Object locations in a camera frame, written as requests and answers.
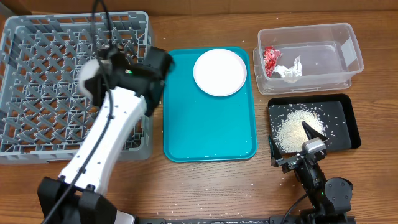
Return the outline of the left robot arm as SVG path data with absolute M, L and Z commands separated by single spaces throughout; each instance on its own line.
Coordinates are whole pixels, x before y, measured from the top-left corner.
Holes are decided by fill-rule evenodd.
M 43 178 L 37 195 L 44 223 L 137 223 L 106 197 L 114 165 L 131 130 L 159 105 L 173 59 L 150 47 L 130 64 L 114 45 L 98 52 L 78 73 L 80 93 L 100 111 L 73 159 L 57 179 Z

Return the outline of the pile of rice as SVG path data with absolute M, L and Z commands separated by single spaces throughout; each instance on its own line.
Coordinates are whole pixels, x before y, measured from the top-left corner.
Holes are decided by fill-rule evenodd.
M 282 152 L 294 153 L 302 150 L 302 144 L 308 141 L 302 126 L 303 121 L 318 133 L 326 135 L 323 121 L 318 114 L 305 110 L 290 112 L 275 131 L 274 141 Z

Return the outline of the red snack wrapper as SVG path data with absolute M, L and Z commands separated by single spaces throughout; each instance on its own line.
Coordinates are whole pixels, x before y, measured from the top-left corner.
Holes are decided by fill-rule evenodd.
M 281 55 L 281 51 L 275 49 L 272 46 L 266 47 L 263 51 L 263 61 L 264 61 L 264 68 L 266 71 L 267 77 L 271 77 L 274 73 L 274 69 L 277 65 L 277 61 Z

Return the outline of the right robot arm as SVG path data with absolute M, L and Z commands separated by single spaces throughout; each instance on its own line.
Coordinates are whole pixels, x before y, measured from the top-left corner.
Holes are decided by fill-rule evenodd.
M 302 122 L 308 141 L 302 144 L 302 151 L 287 159 L 282 157 L 274 140 L 269 137 L 271 165 L 281 166 L 282 172 L 295 172 L 295 176 L 304 188 L 301 196 L 280 218 L 269 218 L 274 223 L 355 223 L 354 216 L 348 216 L 351 210 L 353 184 L 345 178 L 327 179 L 318 161 L 327 155 L 328 138 L 306 122 Z

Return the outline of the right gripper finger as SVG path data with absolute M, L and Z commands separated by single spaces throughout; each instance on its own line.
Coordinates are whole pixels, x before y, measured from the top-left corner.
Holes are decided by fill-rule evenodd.
M 320 138 L 323 142 L 327 141 L 328 138 L 318 131 L 314 130 L 309 124 L 307 124 L 305 121 L 302 121 L 302 126 L 305 131 L 305 134 L 307 135 L 308 139 L 315 139 L 315 138 Z
M 274 142 L 271 135 L 268 136 L 269 146 L 270 146 L 270 155 L 271 155 L 271 162 L 280 162 L 283 160 L 282 154 L 280 153 L 276 143 Z

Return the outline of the small white plate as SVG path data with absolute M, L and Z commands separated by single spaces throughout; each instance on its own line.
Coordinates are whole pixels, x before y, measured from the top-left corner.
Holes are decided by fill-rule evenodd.
M 90 100 L 101 89 L 99 69 L 100 65 L 98 61 L 93 59 L 87 61 L 78 73 L 79 92 Z

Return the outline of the large white plate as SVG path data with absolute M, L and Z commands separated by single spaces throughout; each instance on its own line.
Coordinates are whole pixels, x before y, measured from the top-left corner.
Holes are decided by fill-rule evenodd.
M 199 56 L 193 67 L 194 81 L 205 93 L 224 97 L 238 92 L 247 78 L 242 58 L 227 49 L 212 49 Z

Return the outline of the white tissue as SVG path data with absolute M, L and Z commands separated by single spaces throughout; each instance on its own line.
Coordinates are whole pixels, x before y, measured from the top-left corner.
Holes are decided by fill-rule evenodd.
M 278 73 L 281 78 L 284 79 L 285 82 L 287 83 L 295 83 L 299 80 L 299 78 L 302 76 L 302 64 L 300 61 L 301 56 L 299 55 L 295 60 L 294 60 L 294 65 L 290 68 L 287 68 L 282 65 L 277 65 L 274 69 L 274 72 Z

